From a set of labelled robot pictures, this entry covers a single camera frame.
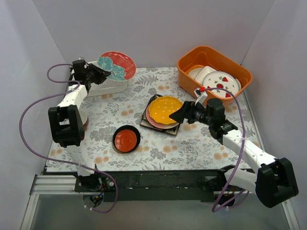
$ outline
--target yellow plate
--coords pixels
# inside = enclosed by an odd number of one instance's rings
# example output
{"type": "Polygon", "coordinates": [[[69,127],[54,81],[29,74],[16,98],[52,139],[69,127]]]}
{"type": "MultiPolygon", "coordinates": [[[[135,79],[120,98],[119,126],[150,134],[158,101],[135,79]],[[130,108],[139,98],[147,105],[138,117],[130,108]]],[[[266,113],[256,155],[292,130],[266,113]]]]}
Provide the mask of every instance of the yellow plate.
{"type": "Polygon", "coordinates": [[[158,123],[169,125],[175,123],[169,115],[182,107],[183,103],[176,97],[158,97],[149,106],[150,117],[158,123]]]}

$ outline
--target white backdrop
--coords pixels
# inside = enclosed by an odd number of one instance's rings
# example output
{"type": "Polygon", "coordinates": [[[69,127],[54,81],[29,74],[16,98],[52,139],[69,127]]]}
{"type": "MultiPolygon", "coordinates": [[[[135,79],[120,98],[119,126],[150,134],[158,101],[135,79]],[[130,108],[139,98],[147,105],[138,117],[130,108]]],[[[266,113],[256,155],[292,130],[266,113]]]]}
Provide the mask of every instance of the white backdrop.
{"type": "Polygon", "coordinates": [[[254,74],[248,95],[265,147],[293,164],[299,195],[291,201],[302,230],[307,229],[306,9],[305,0],[275,1],[243,61],[254,74]]]}
{"type": "Polygon", "coordinates": [[[209,45],[241,63],[274,0],[33,0],[67,62],[109,50],[173,67],[209,45]]]}
{"type": "MultiPolygon", "coordinates": [[[[21,226],[34,175],[45,161],[30,153],[21,141],[18,122],[22,111],[33,101],[65,90],[49,82],[51,65],[64,62],[48,29],[31,0],[0,1],[0,229],[21,226]]],[[[55,69],[58,80],[65,69],[55,69]]],[[[47,111],[58,99],[38,104],[24,119],[29,144],[47,155],[51,143],[47,111]]]]}

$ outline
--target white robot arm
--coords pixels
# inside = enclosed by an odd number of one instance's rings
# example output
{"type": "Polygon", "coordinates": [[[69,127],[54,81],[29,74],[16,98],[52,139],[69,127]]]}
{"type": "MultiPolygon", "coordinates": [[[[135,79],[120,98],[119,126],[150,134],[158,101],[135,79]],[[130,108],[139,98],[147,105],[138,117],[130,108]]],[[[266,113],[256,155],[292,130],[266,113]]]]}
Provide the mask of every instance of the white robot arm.
{"type": "MultiPolygon", "coordinates": [[[[186,118],[189,124],[198,121],[208,125],[214,139],[239,155],[242,134],[226,119],[222,101],[215,98],[209,99],[204,108],[202,103],[207,97],[205,88],[196,89],[194,92],[198,97],[197,101],[185,101],[177,112],[170,115],[170,118],[179,123],[183,123],[186,118]]],[[[277,159],[249,140],[245,140],[242,159],[254,173],[238,169],[230,185],[255,193],[266,207],[273,207],[298,194],[293,167],[288,159],[277,159]]],[[[229,180],[233,170],[234,166],[230,165],[218,171],[222,187],[229,180]]]]}
{"type": "MultiPolygon", "coordinates": [[[[101,84],[111,72],[102,70],[93,64],[87,64],[85,60],[77,60],[72,63],[73,77],[80,82],[70,85],[67,94],[57,107],[48,110],[51,134],[54,142],[59,143],[70,154],[72,160],[79,165],[95,168],[93,161],[88,159],[88,153],[83,146],[85,130],[80,117],[79,108],[87,96],[92,83],[101,84]]],[[[101,184],[99,176],[92,170],[77,167],[78,178],[82,186],[95,190],[101,184]]]]}

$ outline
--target orange basket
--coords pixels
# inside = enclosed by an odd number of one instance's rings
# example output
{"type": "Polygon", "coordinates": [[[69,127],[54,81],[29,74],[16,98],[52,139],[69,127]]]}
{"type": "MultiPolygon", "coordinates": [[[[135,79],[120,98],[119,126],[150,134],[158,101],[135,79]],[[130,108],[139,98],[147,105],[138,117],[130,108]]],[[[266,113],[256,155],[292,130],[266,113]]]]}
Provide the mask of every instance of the orange basket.
{"type": "MultiPolygon", "coordinates": [[[[179,86],[186,90],[189,94],[196,98],[194,90],[196,88],[202,87],[197,81],[191,78],[188,73],[193,69],[203,68],[205,66],[210,66],[217,71],[223,71],[229,73],[233,77],[239,80],[242,89],[235,95],[238,96],[243,90],[251,83],[253,76],[251,73],[241,65],[235,63],[231,59],[225,57],[223,54],[217,52],[209,46],[199,46],[188,52],[183,56],[177,63],[177,68],[179,70],[178,83],[179,86]]],[[[211,91],[206,91],[208,94],[207,99],[203,104],[207,103],[210,98],[218,98],[222,100],[224,106],[228,106],[233,98],[221,98],[211,91]]]]}

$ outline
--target floral tablecloth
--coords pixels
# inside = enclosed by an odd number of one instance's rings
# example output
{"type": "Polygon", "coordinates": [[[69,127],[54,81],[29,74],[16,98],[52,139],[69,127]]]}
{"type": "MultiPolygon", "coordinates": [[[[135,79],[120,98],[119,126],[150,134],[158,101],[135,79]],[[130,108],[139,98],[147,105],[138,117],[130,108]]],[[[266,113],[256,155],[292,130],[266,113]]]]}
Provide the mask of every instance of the floral tablecloth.
{"type": "MultiPolygon", "coordinates": [[[[137,69],[128,88],[116,94],[85,98],[80,109],[88,113],[84,145],[89,159],[102,171],[220,169],[235,164],[237,155],[214,140],[206,125],[182,124],[176,137],[141,127],[141,116],[151,96],[170,95],[182,101],[195,100],[178,86],[177,68],[137,69]],[[141,133],[136,151],[121,154],[112,147],[113,133],[122,125],[133,125],[141,133]]],[[[244,95],[238,96],[247,137],[259,143],[244,95]]],[[[226,108],[226,117],[242,129],[235,102],[226,108]]],[[[49,157],[71,161],[59,144],[52,143],[49,157]]],[[[242,168],[249,166],[241,162],[242,168]]],[[[76,166],[47,162],[47,172],[72,172],[76,166]]]]}

